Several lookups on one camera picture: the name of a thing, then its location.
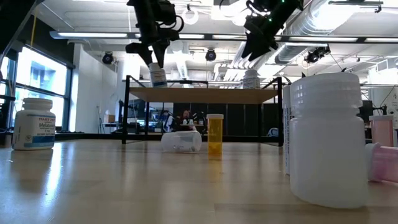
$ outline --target white plastic bottle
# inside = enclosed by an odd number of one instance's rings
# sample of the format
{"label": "white plastic bottle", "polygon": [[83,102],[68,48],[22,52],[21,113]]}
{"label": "white plastic bottle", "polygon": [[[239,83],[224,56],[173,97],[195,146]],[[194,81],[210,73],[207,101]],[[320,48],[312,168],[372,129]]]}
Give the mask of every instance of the white plastic bottle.
{"label": "white plastic bottle", "polygon": [[368,197],[358,76],[329,73],[290,86],[290,188],[310,203],[358,208]]}
{"label": "white plastic bottle", "polygon": [[52,100],[25,98],[15,118],[12,148],[15,150],[51,149],[55,141],[55,114]]}
{"label": "white plastic bottle", "polygon": [[290,108],[290,85],[283,88],[283,110],[284,110],[284,162],[285,173],[290,175],[290,138],[289,138],[289,124],[292,119],[292,110]]}
{"label": "white plastic bottle", "polygon": [[198,131],[177,131],[162,136],[162,148],[167,152],[198,152],[201,136]]}
{"label": "white plastic bottle", "polygon": [[243,76],[244,89],[258,89],[260,88],[260,78],[256,70],[250,69],[245,71]]}
{"label": "white plastic bottle", "polygon": [[159,67],[158,63],[150,63],[149,71],[153,88],[167,88],[166,73],[163,68]]}

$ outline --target black metal table frame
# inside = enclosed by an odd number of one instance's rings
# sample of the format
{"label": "black metal table frame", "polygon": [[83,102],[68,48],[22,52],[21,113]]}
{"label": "black metal table frame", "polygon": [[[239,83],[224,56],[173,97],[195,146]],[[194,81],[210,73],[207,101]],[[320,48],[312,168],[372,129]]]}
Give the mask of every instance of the black metal table frame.
{"label": "black metal table frame", "polygon": [[[139,80],[136,80],[130,75],[126,75],[126,89],[124,92],[124,105],[128,104],[129,102],[129,94],[130,94],[130,80],[135,81],[139,86],[146,88],[145,85],[143,85]],[[192,84],[192,83],[202,83],[206,84],[208,88],[208,82],[207,81],[193,81],[193,80],[167,80],[168,83],[181,83],[181,84]],[[282,110],[282,87],[285,85],[282,83],[282,77],[277,77],[273,79],[271,82],[269,82],[266,86],[264,86],[262,89],[265,89],[269,86],[273,85],[274,89],[277,89],[277,97],[278,97],[278,130],[279,130],[279,135],[277,137],[277,141],[265,141],[266,138],[268,137],[263,137],[262,136],[262,106],[263,104],[258,104],[258,113],[257,113],[257,118],[258,118],[258,134],[257,134],[257,142],[275,142],[278,143],[278,146],[282,146],[284,143],[284,135],[283,135],[283,130],[284,130],[284,125],[283,125],[283,110]],[[149,108],[149,103],[146,102],[146,108]],[[123,131],[122,131],[122,144],[125,144],[127,139],[133,139],[133,140],[149,140],[149,139],[156,139],[156,138],[150,138],[148,135],[148,129],[149,129],[149,110],[146,110],[145,113],[145,133],[144,135],[142,134],[137,134],[134,135],[133,138],[130,138],[132,136],[128,135],[127,132],[127,116],[125,114],[128,114],[128,107],[124,106],[123,107]],[[242,141],[249,140],[252,141],[253,138],[247,138],[244,136],[241,136]]]}

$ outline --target robotic manipulator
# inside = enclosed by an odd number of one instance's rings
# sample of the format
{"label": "robotic manipulator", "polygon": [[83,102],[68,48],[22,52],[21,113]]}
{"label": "robotic manipulator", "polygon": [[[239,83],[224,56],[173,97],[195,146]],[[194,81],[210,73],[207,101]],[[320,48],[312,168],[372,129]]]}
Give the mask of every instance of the robotic manipulator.
{"label": "robotic manipulator", "polygon": [[[134,6],[137,16],[136,27],[139,28],[141,43],[131,43],[126,46],[129,54],[139,54],[147,65],[152,63],[152,46],[159,67],[163,68],[164,53],[170,45],[170,41],[180,38],[178,33],[184,27],[183,19],[176,15],[174,5],[166,0],[129,0],[128,6]],[[173,28],[177,24],[177,18],[181,19],[178,30]]]}
{"label": "robotic manipulator", "polygon": [[244,25],[248,32],[242,58],[250,55],[252,61],[270,52],[270,47],[278,49],[274,36],[296,9],[303,10],[303,0],[253,0],[247,1],[246,6],[252,14]]}

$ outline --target pink container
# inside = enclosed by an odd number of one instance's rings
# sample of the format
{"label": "pink container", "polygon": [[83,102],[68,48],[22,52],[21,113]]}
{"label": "pink container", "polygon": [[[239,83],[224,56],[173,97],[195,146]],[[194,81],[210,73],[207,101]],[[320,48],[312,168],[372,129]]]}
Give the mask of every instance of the pink container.
{"label": "pink container", "polygon": [[398,147],[367,144],[368,179],[398,183]]}
{"label": "pink container", "polygon": [[372,142],[382,146],[394,146],[392,120],[393,115],[369,116],[372,126]]}

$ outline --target plastic container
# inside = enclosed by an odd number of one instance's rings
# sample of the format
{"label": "plastic container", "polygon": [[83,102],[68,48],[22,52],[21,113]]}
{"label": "plastic container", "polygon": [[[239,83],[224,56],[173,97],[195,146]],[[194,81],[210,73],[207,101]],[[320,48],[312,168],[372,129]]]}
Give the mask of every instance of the plastic container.
{"label": "plastic container", "polygon": [[285,86],[283,88],[283,99],[282,105],[284,110],[284,160],[285,160],[285,173],[287,175],[290,174],[290,162],[289,162],[289,153],[290,153],[290,138],[289,138],[289,123],[292,119],[292,110],[290,108],[290,86]]}
{"label": "plastic container", "polygon": [[159,67],[158,63],[150,63],[149,71],[153,88],[167,88],[166,73],[163,68]]}
{"label": "plastic container", "polygon": [[243,76],[244,89],[258,89],[260,88],[260,78],[256,70],[250,69],[245,71]]}
{"label": "plastic container", "polygon": [[398,183],[398,148],[367,144],[368,179]]}
{"label": "plastic container", "polygon": [[329,73],[290,86],[290,188],[310,203],[358,208],[368,197],[358,76]]}
{"label": "plastic container", "polygon": [[15,118],[12,148],[15,150],[51,149],[55,141],[55,114],[52,100],[25,98]]}
{"label": "plastic container", "polygon": [[382,146],[394,146],[394,129],[392,127],[393,115],[369,116],[372,126],[372,142]]}
{"label": "plastic container", "polygon": [[162,136],[162,148],[167,152],[198,152],[201,136],[198,131],[177,131]]}
{"label": "plastic container", "polygon": [[208,114],[207,146],[209,155],[223,153],[223,114]]}

